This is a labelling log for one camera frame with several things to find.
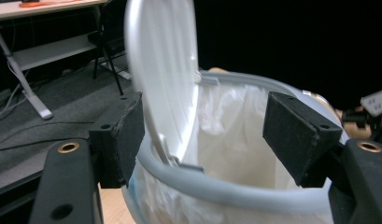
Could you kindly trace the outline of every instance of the black metal bracket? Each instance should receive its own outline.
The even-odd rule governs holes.
[[[88,140],[59,143],[42,172],[0,189],[0,223],[104,223],[97,184],[128,187],[144,127],[142,93],[121,96]]]
[[[336,224],[382,224],[382,144],[349,139],[342,145],[341,133],[298,99],[269,92],[262,135],[295,183],[320,188],[330,178]]]

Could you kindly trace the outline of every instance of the plastic bag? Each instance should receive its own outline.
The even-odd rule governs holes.
[[[197,148],[190,148],[184,161],[202,166],[206,176],[239,185],[302,190],[262,138],[268,92],[247,84],[200,88]],[[332,223],[330,210],[279,214],[196,199],[162,183],[139,163],[131,184],[124,194],[137,223]]]

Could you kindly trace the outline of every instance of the clear plastic lid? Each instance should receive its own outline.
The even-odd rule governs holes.
[[[127,60],[163,162],[181,161],[195,122],[200,80],[192,0],[129,0]]]

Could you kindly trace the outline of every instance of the screw hole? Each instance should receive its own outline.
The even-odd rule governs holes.
[[[369,152],[381,152],[382,151],[381,147],[374,145],[374,144],[371,144],[371,143],[368,143],[368,142],[359,142],[357,145],[361,149],[363,149],[365,151],[369,151]]]
[[[321,124],[321,125],[319,125],[319,127],[323,128],[323,129],[330,129],[330,126],[328,126],[326,124]]]
[[[102,125],[102,126],[101,126],[101,129],[108,129],[109,127],[111,127],[111,125],[109,125],[109,124],[105,124],[105,125]]]
[[[58,207],[56,207],[52,212],[51,212],[51,218],[53,220],[61,220],[65,217],[68,217],[73,210],[73,207],[71,204],[63,204]]]
[[[59,147],[60,153],[68,153],[75,151],[79,148],[79,143],[67,143]]]

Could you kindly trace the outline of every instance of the black cable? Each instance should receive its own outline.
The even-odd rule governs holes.
[[[19,102],[19,99],[20,99],[20,96],[21,96],[21,92],[18,91],[17,93],[14,93],[12,99],[17,98],[16,103],[18,103],[18,102]],[[5,99],[3,99],[3,100],[0,101],[0,110],[2,110],[3,108],[5,108],[5,105],[7,104],[7,102],[8,102],[9,100],[10,100],[10,96],[8,96],[8,97],[6,97]]]
[[[57,121],[57,122],[49,122],[49,123],[42,123],[42,124],[37,124],[37,125],[34,125],[34,126],[31,126],[31,127],[26,127],[26,128],[23,128],[23,129],[19,129],[17,130],[15,133],[7,136],[6,138],[2,139],[0,141],[0,143],[3,143],[5,141],[7,141],[9,138],[13,137],[13,135],[16,135],[18,133],[21,133],[21,132],[24,132],[26,130],[30,130],[30,129],[33,129],[33,128],[36,128],[36,127],[40,127],[40,126],[45,126],[45,125],[50,125],[50,124],[92,124],[94,122],[88,122],[88,121],[74,121],[74,122],[71,122],[71,121]]]
[[[16,94],[16,100],[14,102],[14,105],[20,101],[20,98],[21,96],[19,94]],[[8,117],[10,114],[12,114],[16,110],[16,108],[17,106],[14,106],[13,108],[10,108],[8,111],[5,111],[3,114],[1,114],[2,117],[0,116],[0,120]]]
[[[89,139],[84,138],[84,137],[69,137],[69,138],[53,138],[53,139],[47,139],[47,140],[41,140],[41,141],[36,141],[36,142],[31,142],[31,143],[26,143],[22,145],[17,145],[13,147],[2,147],[0,148],[0,151],[5,151],[5,150],[10,150],[10,149],[15,149],[19,147],[29,147],[32,145],[37,145],[37,144],[42,144],[42,143],[48,143],[48,142],[59,142],[59,141],[65,141],[65,140],[70,140],[70,139],[83,139],[88,141]]]

